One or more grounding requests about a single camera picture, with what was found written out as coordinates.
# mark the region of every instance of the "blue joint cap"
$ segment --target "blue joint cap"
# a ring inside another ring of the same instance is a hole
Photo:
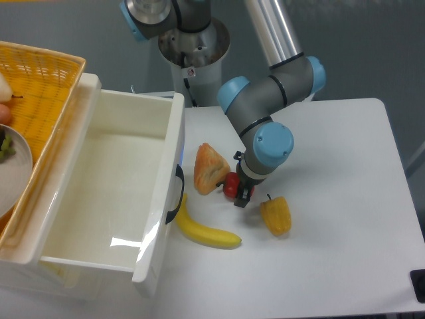
[[[126,18],[127,24],[130,27],[131,33],[133,33],[134,38],[137,41],[147,41],[147,38],[145,38],[145,36],[140,32],[138,27],[135,25],[133,19],[131,18],[127,10],[127,7],[124,1],[120,3],[120,9],[121,9],[122,15],[124,16],[124,18]]]
[[[239,92],[248,84],[250,84],[250,81],[245,76],[238,76],[221,86],[217,93],[217,100],[225,114]]]
[[[307,56],[308,61],[311,63],[313,68],[313,87],[311,88],[310,94],[316,93],[321,90],[326,84],[326,72],[323,65],[321,65],[318,58],[315,56]]]
[[[261,164],[277,168],[291,154],[294,148],[294,136],[289,128],[280,123],[270,122],[258,129],[252,146]]]

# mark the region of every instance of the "wicker basket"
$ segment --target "wicker basket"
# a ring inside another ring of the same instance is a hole
[[[20,206],[40,179],[70,98],[86,65],[83,58],[46,49],[0,41],[0,72],[15,96],[5,103],[12,112],[10,126],[27,140],[33,155],[33,173],[18,204],[9,212],[0,237],[10,235],[21,218]]]

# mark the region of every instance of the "white plate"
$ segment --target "white plate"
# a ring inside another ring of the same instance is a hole
[[[33,157],[27,141],[14,129],[1,125],[12,137],[16,154],[0,162],[0,217],[16,204],[24,192],[33,170]]]

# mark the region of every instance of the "table surface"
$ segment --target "table surface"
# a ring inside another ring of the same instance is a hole
[[[2,318],[295,318],[425,310],[409,272],[425,246],[383,104],[375,99],[304,102],[272,117],[293,132],[290,158],[256,187],[245,209],[220,190],[193,188],[197,148],[229,162],[243,145],[220,108],[186,109],[187,206],[197,221],[235,232],[233,250],[205,247],[172,225],[153,300],[110,279],[99,299],[0,288]],[[283,195],[293,227],[276,238],[259,204]]]

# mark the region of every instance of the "drawer handle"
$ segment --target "drawer handle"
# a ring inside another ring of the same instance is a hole
[[[167,213],[167,218],[165,219],[165,224],[168,224],[170,221],[172,221],[174,219],[174,217],[177,215],[177,213],[179,212],[180,206],[181,206],[181,201],[183,200],[183,193],[185,191],[185,175],[183,174],[183,170],[181,168],[181,166],[179,164],[177,164],[177,167],[175,168],[175,175],[181,179],[181,194],[180,194],[180,200],[179,200],[179,204],[177,205],[177,207],[172,210],[169,211]]]

